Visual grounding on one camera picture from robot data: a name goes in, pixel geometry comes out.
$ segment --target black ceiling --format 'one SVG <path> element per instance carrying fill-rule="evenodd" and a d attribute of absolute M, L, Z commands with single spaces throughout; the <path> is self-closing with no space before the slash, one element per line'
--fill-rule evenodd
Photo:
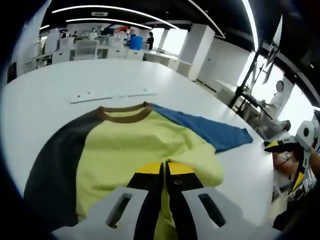
<path fill-rule="evenodd" d="M 252 41 L 235 33 L 238 31 L 239 33 L 252 35 L 250 22 L 241 0 L 193 1 L 207 11 L 207 14 L 222 32 L 226 33 L 226 41 L 249 51 L 254 49 Z M 255 18 L 258 36 L 260 38 L 263 37 L 263 40 L 267 43 L 271 41 L 275 34 L 281 14 L 283 14 L 280 51 L 306 75 L 320 93 L 320 81 L 318 81 L 320 77 L 320 47 L 318 40 L 320 27 L 315 24 L 320 23 L 320 17 L 313 4 L 303 0 L 249 0 L 249 3 Z M 207 24 L 215 30 L 217 36 L 220 35 L 214 25 L 188 0 L 52 0 L 42 25 L 50 25 L 50 28 L 63 27 L 67 25 L 66 20 L 68 19 L 93 17 L 91 12 L 108 12 L 107 18 L 138 24 L 154 21 L 138 14 L 105 8 L 80 8 L 52 13 L 53 10 L 79 5 L 122 7 L 140 11 L 166 21 L 188 20 L 192 23 Z M 190 28 L 189 25 L 179 24 L 177 26 L 185 29 Z M 318 105 L 301 79 L 293 77 L 294 74 L 290 72 L 290 68 L 286 67 L 285 64 L 281 62 L 279 64 L 283 65 L 282 68 L 286 71 L 286 75 L 290 76 L 290 80 L 293 82 L 298 81 L 297 83 L 312 103 Z"/>

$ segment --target white table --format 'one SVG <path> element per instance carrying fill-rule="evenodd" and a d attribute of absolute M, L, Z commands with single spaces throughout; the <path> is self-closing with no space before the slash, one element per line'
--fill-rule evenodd
<path fill-rule="evenodd" d="M 86 91 L 146 86 L 157 95 L 69 104 Z M 24 191 L 29 172 L 46 141 L 69 121 L 97 108 L 127 107 L 143 101 L 246 128 L 254 141 L 219 153 L 224 170 L 217 189 L 237 203 L 244 217 L 264 221 L 271 206 L 273 161 L 263 140 L 238 115 L 206 90 L 159 63 L 120 59 L 81 60 L 46 66 L 10 82 L 3 89 L 1 133 L 8 169 Z"/>

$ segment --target floor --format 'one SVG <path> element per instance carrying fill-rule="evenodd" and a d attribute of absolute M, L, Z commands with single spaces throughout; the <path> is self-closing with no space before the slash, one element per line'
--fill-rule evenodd
<path fill-rule="evenodd" d="M 200 88 L 206 90 L 208 93 L 210 93 L 212 96 L 216 96 L 216 92 L 212 90 L 210 87 L 206 86 L 199 80 L 194 82 L 196 85 L 198 85 Z M 279 198 L 277 198 L 270 206 L 269 212 L 265 216 L 265 224 L 268 226 L 273 226 L 273 223 L 276 219 L 276 217 L 283 213 L 287 209 L 287 193 L 283 193 L 280 195 Z"/>

